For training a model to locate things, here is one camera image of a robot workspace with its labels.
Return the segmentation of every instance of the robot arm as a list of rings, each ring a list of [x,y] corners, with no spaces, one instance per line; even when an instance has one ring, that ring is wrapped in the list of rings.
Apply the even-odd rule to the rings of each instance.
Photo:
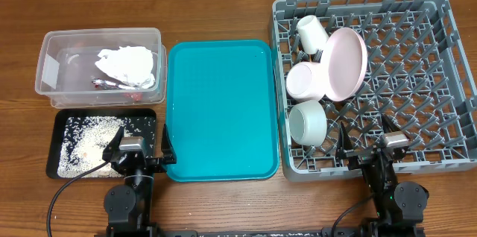
[[[393,161],[405,157],[409,139],[389,117],[382,117],[384,134],[380,144],[354,151],[341,124],[336,156],[348,160],[348,169],[361,169],[370,187],[378,218],[365,218],[361,236],[424,236],[416,224],[423,222],[429,192],[414,182],[398,183]]]
[[[166,165],[175,164],[176,156],[168,137],[167,126],[162,132],[163,157],[146,156],[144,139],[123,137],[122,128],[104,149],[103,160],[124,175],[124,185],[108,191],[104,209],[108,214],[106,236],[161,236],[161,230],[151,223],[151,199],[154,173],[166,172]]]

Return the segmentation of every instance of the black tray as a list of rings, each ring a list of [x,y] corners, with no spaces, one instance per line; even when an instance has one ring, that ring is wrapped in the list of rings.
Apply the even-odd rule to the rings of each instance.
[[[142,136],[145,139],[146,146],[151,146],[147,149],[146,156],[154,156],[154,148],[156,146],[156,112],[151,109],[71,109],[61,110],[54,119],[53,134],[51,136],[50,152],[48,154],[48,161],[46,163],[46,175],[53,179],[63,179],[57,173],[58,165],[60,163],[61,145],[63,144],[64,132],[67,126],[68,118],[84,118],[91,116],[114,116],[116,118],[129,118],[135,128],[139,128],[141,133],[136,133],[133,130],[130,132],[133,136]],[[150,124],[135,124],[133,118],[150,118]],[[113,178],[113,177],[93,177],[93,178]]]

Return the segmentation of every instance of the pink plate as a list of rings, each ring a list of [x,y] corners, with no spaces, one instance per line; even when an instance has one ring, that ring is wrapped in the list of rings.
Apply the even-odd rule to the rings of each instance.
[[[326,96],[333,101],[343,101],[354,95],[364,80],[366,44],[353,29],[340,28],[326,42],[320,62],[328,69]]]

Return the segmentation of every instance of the plastic container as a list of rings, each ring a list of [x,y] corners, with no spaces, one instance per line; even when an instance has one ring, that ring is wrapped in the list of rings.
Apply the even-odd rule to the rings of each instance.
[[[101,78],[119,83],[99,70],[95,62],[102,49],[144,46],[153,52],[151,88],[100,90],[91,83]],[[45,35],[37,66],[35,90],[56,108],[158,104],[165,98],[167,59],[156,28],[105,28],[52,31]]]
[[[276,0],[271,47],[277,80],[283,173],[292,181],[357,177],[335,158],[339,124],[354,148],[382,141],[381,114],[391,116],[411,138],[396,173],[465,171],[477,166],[477,89],[449,0]],[[285,79],[301,61],[321,53],[301,51],[297,23],[315,15],[329,34],[352,28],[367,46],[364,83],[354,97],[321,100],[328,119],[321,146],[291,141],[289,114],[297,102]]]

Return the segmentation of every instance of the plastic tray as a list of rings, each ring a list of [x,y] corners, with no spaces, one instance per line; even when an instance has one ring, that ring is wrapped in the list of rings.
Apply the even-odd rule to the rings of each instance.
[[[151,109],[76,109],[76,110],[61,110],[54,119],[53,134],[51,136],[50,151],[46,163],[46,175],[50,178],[62,178],[58,175],[58,165],[60,162],[61,148],[63,140],[68,137],[65,136],[65,129],[67,129],[68,119],[75,118],[78,124],[83,124],[85,117],[116,117],[119,119],[127,119],[125,129],[129,130],[133,136],[142,136],[145,138],[147,156],[154,156],[154,149],[156,146],[156,113]]]
[[[300,50],[297,21],[316,15],[326,31],[349,27],[365,40],[368,67],[362,89],[341,103],[322,100],[328,132],[320,147],[291,141],[288,112],[296,102],[285,79],[301,60],[319,61]],[[279,97],[282,162],[289,180],[356,177],[335,159],[338,125],[343,121],[355,148],[381,141],[380,115],[386,113],[411,136],[398,173],[463,171],[477,166],[476,85],[449,0],[276,0],[272,53]]]
[[[183,42],[169,54],[167,115],[176,181],[246,180],[278,169],[270,48],[259,40]]]

